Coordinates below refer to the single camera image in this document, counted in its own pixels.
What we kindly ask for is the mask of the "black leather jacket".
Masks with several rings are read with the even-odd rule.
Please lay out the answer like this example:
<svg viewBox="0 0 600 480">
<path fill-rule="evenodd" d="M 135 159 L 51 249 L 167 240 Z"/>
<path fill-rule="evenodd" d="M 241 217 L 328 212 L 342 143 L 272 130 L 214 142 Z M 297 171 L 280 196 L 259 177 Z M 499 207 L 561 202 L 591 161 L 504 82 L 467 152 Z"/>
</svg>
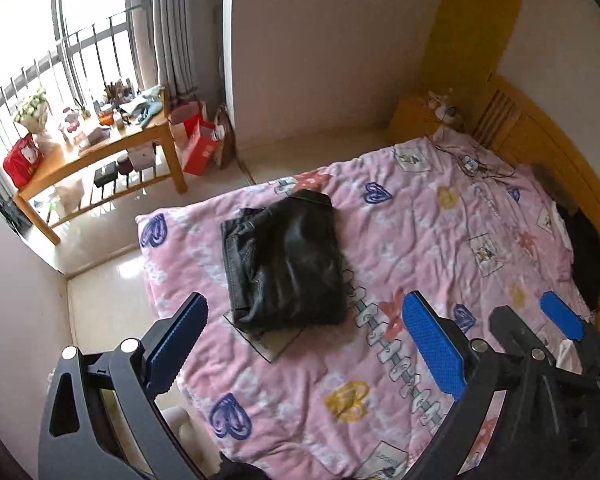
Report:
<svg viewBox="0 0 600 480">
<path fill-rule="evenodd" d="M 335 209 L 300 190 L 221 226 L 234 325 L 245 333 L 338 325 L 347 314 Z"/>
</svg>

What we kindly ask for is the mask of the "black garment near headboard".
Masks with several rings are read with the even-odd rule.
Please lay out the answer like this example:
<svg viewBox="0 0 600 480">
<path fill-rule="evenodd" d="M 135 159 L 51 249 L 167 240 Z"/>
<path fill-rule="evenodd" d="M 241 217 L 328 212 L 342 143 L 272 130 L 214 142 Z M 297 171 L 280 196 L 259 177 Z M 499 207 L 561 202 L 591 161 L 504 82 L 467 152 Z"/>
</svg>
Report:
<svg viewBox="0 0 600 480">
<path fill-rule="evenodd" d="M 572 246 L 572 279 L 588 310 L 594 312 L 600 307 L 600 236 L 581 209 L 570 214 L 558 205 L 557 211 Z"/>
</svg>

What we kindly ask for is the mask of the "pink patterned bed blanket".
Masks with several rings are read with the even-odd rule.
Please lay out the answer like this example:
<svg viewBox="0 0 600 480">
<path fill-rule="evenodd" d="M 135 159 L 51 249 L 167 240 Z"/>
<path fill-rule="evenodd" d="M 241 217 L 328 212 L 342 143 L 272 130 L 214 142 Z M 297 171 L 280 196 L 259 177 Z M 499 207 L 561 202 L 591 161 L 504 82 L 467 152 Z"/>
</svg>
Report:
<svg viewBox="0 0 600 480">
<path fill-rule="evenodd" d="M 300 190 L 328 195 L 335 209 L 346 317 L 245 333 L 230 310 L 222 223 Z M 412 290 L 469 338 L 489 339 L 489 315 L 510 307 L 559 367 L 582 368 L 540 307 L 544 292 L 554 292 L 588 316 L 554 200 L 529 166 L 510 166 L 448 128 L 161 208 L 137 224 L 155 315 L 171 315 L 192 292 L 208 302 L 178 388 L 224 455 L 274 479 L 389 479 L 426 448 L 453 400 L 403 325 L 402 301 Z"/>
</svg>

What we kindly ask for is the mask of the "wooden bed headboard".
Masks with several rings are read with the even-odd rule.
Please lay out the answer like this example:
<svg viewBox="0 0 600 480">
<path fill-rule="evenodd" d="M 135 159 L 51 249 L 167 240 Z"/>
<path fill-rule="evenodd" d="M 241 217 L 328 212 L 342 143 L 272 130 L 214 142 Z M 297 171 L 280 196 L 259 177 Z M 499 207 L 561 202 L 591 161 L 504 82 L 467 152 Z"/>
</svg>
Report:
<svg viewBox="0 0 600 480">
<path fill-rule="evenodd" d="M 476 99 L 469 132 L 509 164 L 540 168 L 554 199 L 580 208 L 600 236 L 597 174 L 562 129 L 504 77 L 488 79 Z M 600 330 L 600 308 L 595 323 Z"/>
</svg>

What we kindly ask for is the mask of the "plush toy on nightstand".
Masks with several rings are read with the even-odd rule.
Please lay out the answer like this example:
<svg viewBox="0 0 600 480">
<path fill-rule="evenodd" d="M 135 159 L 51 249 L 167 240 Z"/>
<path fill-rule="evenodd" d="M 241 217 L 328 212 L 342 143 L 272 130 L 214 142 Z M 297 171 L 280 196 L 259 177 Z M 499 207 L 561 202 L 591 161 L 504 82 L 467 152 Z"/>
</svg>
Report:
<svg viewBox="0 0 600 480">
<path fill-rule="evenodd" d="M 452 94 L 452 88 L 441 94 L 429 90 L 427 105 L 434 112 L 434 117 L 437 118 L 438 122 L 443 122 L 448 126 L 458 126 L 463 117 L 458 108 L 452 103 Z"/>
</svg>

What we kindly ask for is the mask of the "black box under table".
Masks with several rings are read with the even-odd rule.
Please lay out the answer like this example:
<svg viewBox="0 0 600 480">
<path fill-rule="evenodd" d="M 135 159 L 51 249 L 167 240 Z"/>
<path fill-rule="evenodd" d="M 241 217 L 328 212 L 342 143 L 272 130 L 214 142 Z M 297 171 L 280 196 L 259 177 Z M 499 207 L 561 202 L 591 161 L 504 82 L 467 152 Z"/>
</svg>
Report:
<svg viewBox="0 0 600 480">
<path fill-rule="evenodd" d="M 98 168 L 94 173 L 93 183 L 96 188 L 103 188 L 106 184 L 117 180 L 118 168 L 116 162 Z"/>
</svg>

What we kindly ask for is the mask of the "wooden nightstand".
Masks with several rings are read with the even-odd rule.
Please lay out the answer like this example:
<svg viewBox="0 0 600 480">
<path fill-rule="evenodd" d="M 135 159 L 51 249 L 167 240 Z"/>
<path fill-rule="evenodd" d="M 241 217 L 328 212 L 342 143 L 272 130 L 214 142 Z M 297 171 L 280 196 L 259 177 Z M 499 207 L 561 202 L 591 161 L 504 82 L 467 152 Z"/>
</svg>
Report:
<svg viewBox="0 0 600 480">
<path fill-rule="evenodd" d="M 387 141 L 389 144 L 399 144 L 421 136 L 431 136 L 440 127 L 449 127 L 463 132 L 464 118 L 458 126 L 448 126 L 438 122 L 434 112 L 427 105 L 427 93 L 407 93 L 400 96 L 396 110 L 389 122 Z"/>
</svg>

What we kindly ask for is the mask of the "wooden side table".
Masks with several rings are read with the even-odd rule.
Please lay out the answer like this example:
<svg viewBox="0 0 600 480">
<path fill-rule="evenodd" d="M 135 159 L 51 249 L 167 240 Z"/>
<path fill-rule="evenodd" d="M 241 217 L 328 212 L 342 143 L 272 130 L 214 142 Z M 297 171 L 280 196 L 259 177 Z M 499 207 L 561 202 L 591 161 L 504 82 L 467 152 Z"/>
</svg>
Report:
<svg viewBox="0 0 600 480">
<path fill-rule="evenodd" d="M 183 194 L 188 191 L 184 172 L 181 168 L 176 146 L 170 133 L 168 118 L 163 108 L 151 117 L 145 127 L 130 125 L 121 131 L 114 131 L 110 137 L 87 148 L 83 153 L 58 146 L 41 162 L 32 179 L 14 195 L 14 203 L 31 223 L 54 245 L 60 244 L 55 232 L 64 223 L 76 217 L 134 193 L 142 188 L 155 185 L 164 180 L 172 180 L 175 191 Z M 113 165 L 119 155 L 134 148 L 153 148 L 161 150 L 166 170 L 160 171 L 153 162 L 146 170 L 133 170 L 124 177 L 115 177 L 103 186 L 94 182 L 97 170 Z M 43 207 L 33 207 L 33 200 L 46 191 L 53 191 L 65 180 L 80 180 L 84 194 L 74 207 L 65 208 L 59 200 L 46 200 Z"/>
</svg>

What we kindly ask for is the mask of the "white box under table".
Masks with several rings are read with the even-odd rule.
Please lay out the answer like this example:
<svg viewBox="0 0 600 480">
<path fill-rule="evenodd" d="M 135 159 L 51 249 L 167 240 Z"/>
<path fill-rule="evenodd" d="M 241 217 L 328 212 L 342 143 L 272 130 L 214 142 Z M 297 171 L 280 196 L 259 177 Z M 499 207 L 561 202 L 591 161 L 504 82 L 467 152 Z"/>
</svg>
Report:
<svg viewBox="0 0 600 480">
<path fill-rule="evenodd" d="M 155 166 L 156 151 L 151 142 L 135 148 L 128 148 L 126 154 L 128 154 L 128 159 L 135 171 L 143 171 Z"/>
</svg>

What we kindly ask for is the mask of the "red gift bag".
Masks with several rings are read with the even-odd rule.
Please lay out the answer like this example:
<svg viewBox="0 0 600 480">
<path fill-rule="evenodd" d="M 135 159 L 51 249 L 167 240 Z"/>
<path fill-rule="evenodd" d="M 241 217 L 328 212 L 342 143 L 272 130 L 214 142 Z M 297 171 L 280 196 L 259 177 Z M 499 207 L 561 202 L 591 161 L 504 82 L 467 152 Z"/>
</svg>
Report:
<svg viewBox="0 0 600 480">
<path fill-rule="evenodd" d="M 218 125 L 208 118 L 206 103 L 193 101 L 175 107 L 169 127 L 181 154 L 182 170 L 200 177 L 221 144 Z"/>
</svg>

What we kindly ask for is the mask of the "brown paper bag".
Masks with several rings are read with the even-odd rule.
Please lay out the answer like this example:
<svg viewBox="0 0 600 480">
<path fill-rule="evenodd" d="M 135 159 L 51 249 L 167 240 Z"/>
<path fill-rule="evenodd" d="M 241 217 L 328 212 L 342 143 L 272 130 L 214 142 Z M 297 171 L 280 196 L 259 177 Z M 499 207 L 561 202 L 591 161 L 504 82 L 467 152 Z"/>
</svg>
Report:
<svg viewBox="0 0 600 480">
<path fill-rule="evenodd" d="M 213 159 L 219 170 L 223 170 L 227 168 L 236 157 L 235 131 L 230 122 L 230 114 L 228 114 L 225 105 L 220 105 L 218 107 L 214 116 L 214 124 L 215 137 L 218 144 L 216 144 Z"/>
</svg>

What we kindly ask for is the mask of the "white flower bouquet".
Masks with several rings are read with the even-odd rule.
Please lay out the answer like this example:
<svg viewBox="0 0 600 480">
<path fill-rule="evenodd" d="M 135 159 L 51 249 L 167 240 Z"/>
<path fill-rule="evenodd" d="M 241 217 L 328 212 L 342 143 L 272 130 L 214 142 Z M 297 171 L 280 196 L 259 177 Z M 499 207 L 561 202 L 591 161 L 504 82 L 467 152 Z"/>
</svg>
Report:
<svg viewBox="0 0 600 480">
<path fill-rule="evenodd" d="M 44 156 L 58 148 L 56 134 L 47 130 L 47 119 L 50 114 L 50 102 L 42 86 L 20 99 L 12 120 L 16 125 L 25 128 L 32 134 L 33 141 Z"/>
</svg>

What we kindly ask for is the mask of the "teal cloth on table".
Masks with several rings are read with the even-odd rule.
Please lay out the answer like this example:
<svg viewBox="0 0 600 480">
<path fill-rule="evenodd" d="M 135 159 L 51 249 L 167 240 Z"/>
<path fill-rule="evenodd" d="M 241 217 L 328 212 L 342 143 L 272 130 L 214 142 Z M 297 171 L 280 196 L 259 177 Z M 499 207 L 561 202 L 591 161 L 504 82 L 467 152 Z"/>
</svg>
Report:
<svg viewBox="0 0 600 480">
<path fill-rule="evenodd" d="M 141 129 L 163 110 L 163 88 L 160 84 L 140 92 L 132 101 L 121 105 L 122 112 Z"/>
</svg>

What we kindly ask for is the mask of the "balcony window railing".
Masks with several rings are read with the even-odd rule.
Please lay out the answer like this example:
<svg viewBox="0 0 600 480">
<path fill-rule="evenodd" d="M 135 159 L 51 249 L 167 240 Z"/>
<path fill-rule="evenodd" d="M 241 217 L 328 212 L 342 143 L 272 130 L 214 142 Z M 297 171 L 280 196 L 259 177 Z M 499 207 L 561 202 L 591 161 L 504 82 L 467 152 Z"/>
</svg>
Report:
<svg viewBox="0 0 600 480">
<path fill-rule="evenodd" d="M 145 84 L 150 0 L 0 0 L 0 159 L 26 129 L 14 118 L 43 90 L 50 116 L 91 106 L 106 84 Z"/>
</svg>

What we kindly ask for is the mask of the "grey curtain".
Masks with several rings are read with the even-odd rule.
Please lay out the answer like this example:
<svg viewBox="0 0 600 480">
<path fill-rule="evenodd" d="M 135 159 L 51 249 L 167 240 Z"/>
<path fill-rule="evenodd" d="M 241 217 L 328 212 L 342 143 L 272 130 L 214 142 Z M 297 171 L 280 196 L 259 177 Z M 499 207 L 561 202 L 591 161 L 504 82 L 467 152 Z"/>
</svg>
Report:
<svg viewBox="0 0 600 480">
<path fill-rule="evenodd" d="M 190 0 L 151 0 L 158 83 L 171 103 L 191 101 L 198 90 Z"/>
</svg>

